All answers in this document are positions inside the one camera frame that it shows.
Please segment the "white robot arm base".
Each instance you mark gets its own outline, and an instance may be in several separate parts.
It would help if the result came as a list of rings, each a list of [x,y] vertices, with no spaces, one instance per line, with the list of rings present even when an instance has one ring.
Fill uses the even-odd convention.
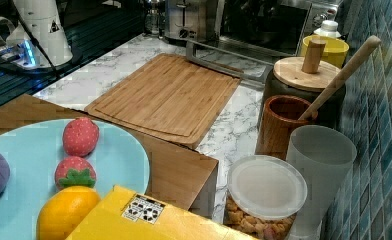
[[[56,0],[11,0],[17,25],[0,16],[0,60],[27,74],[61,73],[82,59],[68,43]]]

